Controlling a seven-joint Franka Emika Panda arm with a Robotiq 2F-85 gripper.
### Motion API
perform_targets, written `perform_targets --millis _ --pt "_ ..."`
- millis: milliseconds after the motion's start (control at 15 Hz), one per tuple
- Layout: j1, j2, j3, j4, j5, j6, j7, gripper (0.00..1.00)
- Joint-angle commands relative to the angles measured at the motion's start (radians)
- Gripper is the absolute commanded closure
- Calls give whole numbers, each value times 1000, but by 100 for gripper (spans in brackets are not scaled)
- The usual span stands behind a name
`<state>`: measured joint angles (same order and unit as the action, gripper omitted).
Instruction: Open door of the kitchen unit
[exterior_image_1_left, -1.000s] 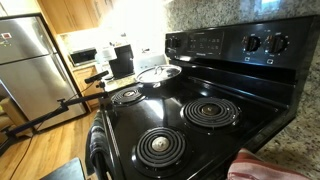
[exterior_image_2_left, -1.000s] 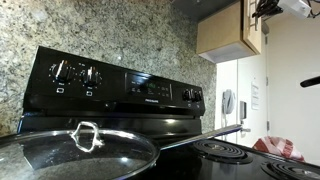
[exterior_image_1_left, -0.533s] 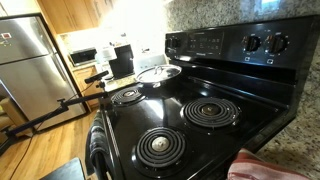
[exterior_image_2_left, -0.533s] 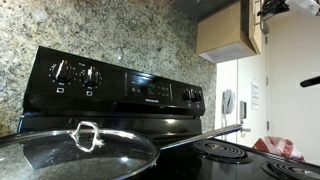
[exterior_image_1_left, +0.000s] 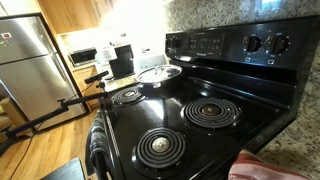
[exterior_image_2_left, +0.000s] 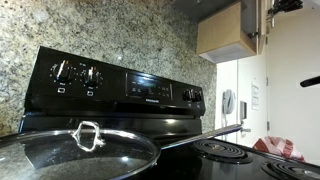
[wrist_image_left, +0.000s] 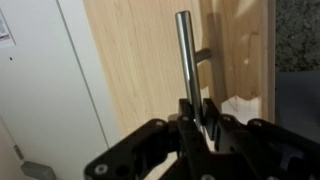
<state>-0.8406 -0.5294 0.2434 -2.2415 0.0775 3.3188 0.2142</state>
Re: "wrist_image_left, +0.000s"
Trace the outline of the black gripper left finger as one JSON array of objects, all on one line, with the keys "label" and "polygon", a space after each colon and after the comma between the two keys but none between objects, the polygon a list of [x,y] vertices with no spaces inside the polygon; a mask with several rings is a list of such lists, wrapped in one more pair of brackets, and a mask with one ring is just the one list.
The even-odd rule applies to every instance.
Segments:
[{"label": "black gripper left finger", "polygon": [[181,99],[176,119],[149,120],[86,165],[84,179],[143,180],[175,152],[177,160],[161,178],[200,180],[210,170],[211,152],[193,117],[191,104]]}]

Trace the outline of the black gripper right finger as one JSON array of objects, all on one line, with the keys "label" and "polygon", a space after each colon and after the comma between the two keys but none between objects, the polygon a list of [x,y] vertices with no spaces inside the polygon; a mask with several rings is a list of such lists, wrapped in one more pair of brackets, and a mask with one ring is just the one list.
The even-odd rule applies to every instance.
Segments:
[{"label": "black gripper right finger", "polygon": [[204,126],[214,149],[241,155],[262,179],[320,180],[320,144],[259,118],[246,124],[203,100]]}]

